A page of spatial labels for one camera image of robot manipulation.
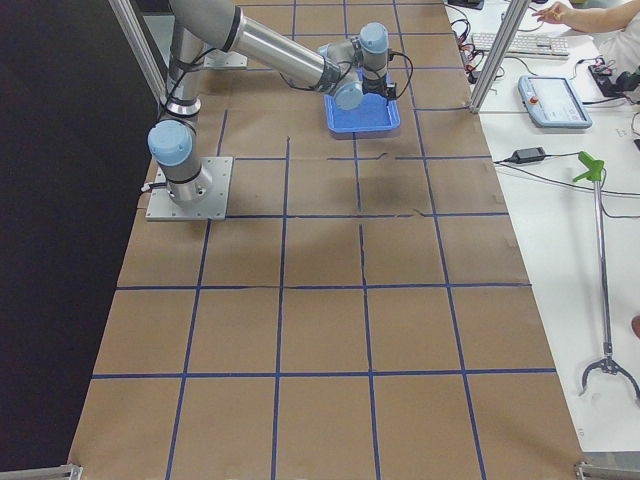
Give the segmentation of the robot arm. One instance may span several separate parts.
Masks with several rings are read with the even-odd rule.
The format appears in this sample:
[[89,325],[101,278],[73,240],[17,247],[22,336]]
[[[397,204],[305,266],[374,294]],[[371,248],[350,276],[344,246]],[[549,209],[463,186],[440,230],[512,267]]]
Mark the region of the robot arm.
[[169,72],[148,146],[164,174],[169,200],[180,207],[204,200],[214,184],[195,153],[199,73],[207,52],[235,52],[256,60],[279,72],[293,89],[332,96],[342,110],[355,109],[368,94],[396,97],[396,86],[387,80],[388,31],[378,22],[314,52],[247,17],[231,1],[173,1],[170,6]]

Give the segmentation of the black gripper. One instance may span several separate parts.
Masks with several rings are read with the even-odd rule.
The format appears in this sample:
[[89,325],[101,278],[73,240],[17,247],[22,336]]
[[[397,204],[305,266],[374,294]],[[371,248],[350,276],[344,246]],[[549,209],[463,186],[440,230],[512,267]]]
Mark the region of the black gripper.
[[397,100],[397,84],[395,82],[389,83],[386,78],[380,78],[376,80],[364,78],[363,79],[363,93],[374,94],[381,98],[384,98],[386,102]]

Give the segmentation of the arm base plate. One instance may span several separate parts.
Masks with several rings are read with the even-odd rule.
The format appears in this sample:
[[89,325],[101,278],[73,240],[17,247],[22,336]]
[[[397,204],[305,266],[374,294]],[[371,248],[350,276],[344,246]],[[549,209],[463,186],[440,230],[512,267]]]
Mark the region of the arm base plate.
[[226,218],[232,157],[200,157],[199,175],[188,183],[170,182],[160,167],[150,190],[148,221],[223,221]]
[[213,50],[205,58],[203,67],[208,70],[245,70],[248,65],[246,56],[237,52],[223,52]]

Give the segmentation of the person's hand at keyboard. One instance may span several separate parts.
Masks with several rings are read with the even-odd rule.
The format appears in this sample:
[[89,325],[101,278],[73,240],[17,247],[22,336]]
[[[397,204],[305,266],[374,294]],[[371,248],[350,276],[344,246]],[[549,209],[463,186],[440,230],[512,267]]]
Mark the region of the person's hand at keyboard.
[[532,16],[540,23],[568,25],[573,12],[571,6],[557,1],[549,7],[537,10]]

